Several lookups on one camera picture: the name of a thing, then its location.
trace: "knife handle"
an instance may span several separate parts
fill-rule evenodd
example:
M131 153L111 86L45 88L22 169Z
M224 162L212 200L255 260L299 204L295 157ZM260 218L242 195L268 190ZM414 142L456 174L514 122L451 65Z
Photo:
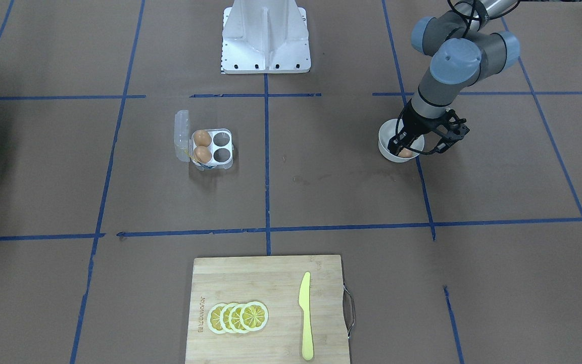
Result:
M309 361L314 358L314 337L311 334L311 316L305 311L305 320L302 325L302 357Z

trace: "cutting board handle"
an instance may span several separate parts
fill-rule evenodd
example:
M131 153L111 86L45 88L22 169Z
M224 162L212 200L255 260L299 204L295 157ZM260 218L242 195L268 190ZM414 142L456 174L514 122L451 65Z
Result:
M349 302L350 311L345 311L345 303ZM351 323L347 325L347 316L351 319ZM345 327L347 327L347 339L352 336L352 329L356 325L356 308L354 308L354 297L351 292L347 289L347 284L343 281L343 315L345 317Z

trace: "brown egg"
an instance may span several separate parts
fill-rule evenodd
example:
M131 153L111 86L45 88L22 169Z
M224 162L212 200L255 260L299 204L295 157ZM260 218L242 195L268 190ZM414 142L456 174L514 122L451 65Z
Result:
M195 133L192 134L192 140L195 141L197 146L201 147L207 147L212 142L210 134L208 134L208 132L203 129L195 131Z
M200 163L208 163L212 159L210 150L206 147L196 147L194 151L195 158Z
M401 158L412 158L413 154L411 150L407 150L406 148L403 148L401 150L401 152L399 152L399 157Z

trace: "lemon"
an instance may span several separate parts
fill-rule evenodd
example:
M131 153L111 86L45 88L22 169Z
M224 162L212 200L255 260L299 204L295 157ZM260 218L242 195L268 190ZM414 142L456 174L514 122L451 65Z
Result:
M230 328L229 314L230 314L231 309L233 309L233 307L235 307L236 305L238 305L238 304L235 302L229 303L226 306L224 306L224 308L222 308L221 312L219 313L219 316L221 317L221 321L219 321L219 324L221 325L221 328L225 332L228 332L229 334L235 334L235 330Z
M268 309L259 301L252 301L244 305L239 316L239 322L248 331L258 331L264 328L268 321Z
M238 304L234 306L230 310L230 313L228 314L228 323L230 328L233 329L234 332L237 332L239 334L245 334L249 332L245 327L242 326L242 323L239 320L239 317L244 306L245 304Z
M221 328L220 320L221 309L224 308L224 306L226 306L225 303L215 304L215 306L213 306L213 308L211 308L208 312L208 329L210 329L210 331L214 332L215 334L226 334L226 331Z

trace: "cutting board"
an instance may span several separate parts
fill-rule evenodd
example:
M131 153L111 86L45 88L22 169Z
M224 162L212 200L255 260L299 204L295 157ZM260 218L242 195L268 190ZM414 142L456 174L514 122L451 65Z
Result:
M339 255L197 258L192 272L186 364L305 363L300 283L311 272L312 363L349 364ZM247 334L214 334L208 311L217 303L258 300L268 323Z

